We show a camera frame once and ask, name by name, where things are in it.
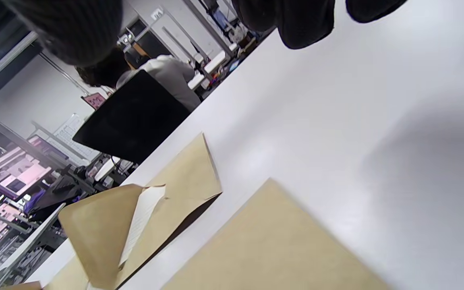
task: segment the white shirt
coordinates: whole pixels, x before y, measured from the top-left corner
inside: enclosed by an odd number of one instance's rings
[[[159,55],[143,64],[139,70],[144,70],[161,84],[177,101],[190,112],[200,104],[198,95],[193,92],[187,82],[195,76],[195,70],[189,65],[170,55]],[[123,73],[118,79],[116,88],[123,86],[139,70]]]

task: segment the kraft paper envelope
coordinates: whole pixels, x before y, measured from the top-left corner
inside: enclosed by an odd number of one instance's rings
[[[149,186],[164,184],[164,198],[155,206],[122,269],[119,260],[142,193],[140,186],[113,188],[61,211],[59,220],[94,287],[117,288],[163,246],[190,213],[221,193],[202,134],[149,182]]]
[[[22,283],[1,288],[2,290],[42,290],[39,282]]]
[[[78,257],[74,257],[62,270],[53,277],[44,290],[87,290],[89,279],[83,271]]]
[[[164,290],[385,290],[387,285],[268,180]]]

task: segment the chair backrest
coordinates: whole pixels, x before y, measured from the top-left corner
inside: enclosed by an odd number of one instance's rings
[[[151,75],[139,71],[85,121],[72,139],[142,163],[189,114]]]

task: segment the table surface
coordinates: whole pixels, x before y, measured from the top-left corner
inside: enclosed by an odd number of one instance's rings
[[[204,132],[223,194],[121,290],[160,289],[270,177],[393,288],[464,289],[464,1],[364,25],[340,4],[311,47],[270,35],[127,178]]]
[[[0,271],[3,268],[12,266],[15,261],[22,259],[26,253],[31,249],[33,244],[40,238],[40,236],[48,229],[53,222],[57,219],[60,210],[66,206],[65,203],[61,204],[35,231],[28,237],[16,250],[13,252],[0,266]]]

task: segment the dark hair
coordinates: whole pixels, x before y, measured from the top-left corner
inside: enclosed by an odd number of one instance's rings
[[[107,86],[115,88],[121,75],[130,70],[121,48],[113,48],[105,59],[94,66],[76,67],[83,82],[92,87]]]

